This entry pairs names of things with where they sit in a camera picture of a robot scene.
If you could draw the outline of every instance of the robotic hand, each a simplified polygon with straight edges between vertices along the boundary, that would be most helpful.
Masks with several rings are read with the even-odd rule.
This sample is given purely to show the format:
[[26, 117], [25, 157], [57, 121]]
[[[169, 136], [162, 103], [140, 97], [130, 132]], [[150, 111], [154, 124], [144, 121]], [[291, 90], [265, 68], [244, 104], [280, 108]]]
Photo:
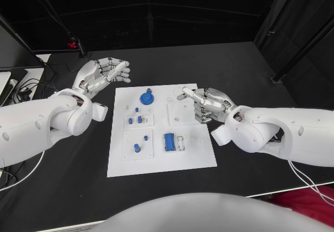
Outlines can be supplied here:
[[[213, 88], [183, 88], [177, 99], [195, 100], [195, 118], [202, 124], [218, 120], [224, 125], [212, 132], [218, 144], [231, 140], [247, 152], [268, 153], [281, 159], [334, 167], [334, 112], [317, 109], [251, 108], [236, 106], [228, 95]], [[280, 128], [281, 141], [272, 139]]]
[[108, 107], [91, 99], [111, 82], [131, 81], [128, 65], [114, 58], [90, 61], [71, 89], [0, 108], [0, 168], [33, 157], [61, 139], [81, 135], [92, 119], [104, 121]]

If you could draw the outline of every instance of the black table surface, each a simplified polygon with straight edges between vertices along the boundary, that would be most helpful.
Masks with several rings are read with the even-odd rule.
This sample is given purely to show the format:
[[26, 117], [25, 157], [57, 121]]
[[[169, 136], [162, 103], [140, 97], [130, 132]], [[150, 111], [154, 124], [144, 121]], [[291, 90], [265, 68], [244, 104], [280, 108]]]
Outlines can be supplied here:
[[[117, 82], [92, 99], [108, 106], [104, 122], [92, 121], [81, 136], [62, 139], [46, 150], [31, 177], [0, 201], [0, 231], [32, 232], [104, 220], [156, 198], [192, 192], [251, 196], [304, 186], [288, 162], [248, 153], [212, 138], [218, 167], [107, 178], [116, 88], [196, 83], [224, 91], [238, 105], [295, 107], [255, 45], [226, 43], [91, 52], [88, 59], [114, 57], [130, 62], [131, 83]], [[51, 63], [72, 70], [85, 64], [77, 53], [54, 54]], [[75, 73], [52, 65], [58, 89], [72, 87]], [[221, 123], [209, 124], [212, 131]], [[41, 155], [26, 161], [23, 177]], [[298, 164], [316, 183], [334, 181], [334, 169]]]

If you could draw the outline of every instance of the white cable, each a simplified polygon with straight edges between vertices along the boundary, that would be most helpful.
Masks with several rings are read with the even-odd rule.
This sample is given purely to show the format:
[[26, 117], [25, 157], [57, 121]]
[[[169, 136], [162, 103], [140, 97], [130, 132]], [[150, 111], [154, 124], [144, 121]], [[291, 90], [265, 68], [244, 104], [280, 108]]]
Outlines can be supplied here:
[[[331, 204], [331, 203], [324, 199], [324, 197], [326, 197], [327, 199], [330, 199], [331, 201], [334, 201], [334, 199], [330, 198], [327, 195], [324, 195], [324, 194], [320, 192], [316, 183], [313, 182], [313, 180], [310, 179], [310, 177], [308, 177], [308, 176], [298, 170], [298, 168], [294, 166], [291, 160], [288, 160], [288, 163], [290, 163], [291, 169], [293, 169], [295, 175], [298, 176], [298, 178], [300, 178], [300, 179], [303, 180], [303, 182], [308, 185], [308, 187], [319, 193], [319, 195], [320, 195], [320, 197], [323, 198], [324, 202], [326, 202], [327, 204], [330, 204], [331, 206], [334, 206], [334, 204]], [[307, 181], [301, 178], [301, 176], [298, 175], [298, 173], [295, 172], [295, 170], [308, 178], [308, 180], [311, 181], [311, 183], [313, 183], [316, 189], [314, 189], [313, 186], [307, 183]]]
[[41, 161], [38, 162], [38, 164], [36, 164], [36, 166], [35, 166], [32, 172], [26, 175], [26, 177], [25, 177], [19, 182], [16, 182], [13, 185], [10, 185], [9, 187], [5, 187], [3, 189], [0, 189], [0, 192], [2, 192], [3, 190], [6, 190], [6, 189], [12, 188], [15, 185], [18, 185], [18, 184], [29, 177], [29, 175], [31, 175], [31, 174], [33, 173], [33, 171], [36, 170], [36, 168], [38, 168], [38, 166], [39, 166], [39, 164], [41, 164]]

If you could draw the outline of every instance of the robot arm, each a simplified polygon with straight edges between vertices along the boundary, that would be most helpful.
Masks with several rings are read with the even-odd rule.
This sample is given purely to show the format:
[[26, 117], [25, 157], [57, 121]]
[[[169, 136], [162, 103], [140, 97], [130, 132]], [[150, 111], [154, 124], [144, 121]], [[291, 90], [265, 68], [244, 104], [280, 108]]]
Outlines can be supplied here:
[[0, 168], [33, 157], [61, 139], [81, 135], [92, 119], [104, 121], [108, 107], [91, 99], [113, 81], [130, 82], [127, 66], [127, 61], [114, 58], [90, 61], [71, 89], [0, 108]]
[[[249, 108], [236, 106], [219, 90], [183, 88], [179, 100], [195, 100], [195, 118], [202, 124], [218, 120], [212, 132], [218, 144], [231, 140], [248, 152], [268, 153], [281, 159], [334, 167], [334, 112], [317, 109]], [[281, 141], [271, 142], [280, 128]]]

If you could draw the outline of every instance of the small blue part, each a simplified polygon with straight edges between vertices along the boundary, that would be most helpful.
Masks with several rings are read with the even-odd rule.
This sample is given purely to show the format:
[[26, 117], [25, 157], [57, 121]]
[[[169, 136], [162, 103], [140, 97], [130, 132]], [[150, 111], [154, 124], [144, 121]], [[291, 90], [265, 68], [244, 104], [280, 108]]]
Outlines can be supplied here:
[[169, 133], [166, 134], [166, 151], [175, 151], [175, 150], [176, 150], [175, 134]]
[[150, 105], [154, 101], [154, 97], [153, 97], [153, 94], [152, 94], [152, 89], [149, 88], [147, 89], [147, 92], [141, 95], [141, 103], [144, 105]]
[[140, 148], [140, 145], [139, 145], [139, 144], [134, 145], [134, 151], [136, 151], [137, 153], [141, 151], [141, 148]]

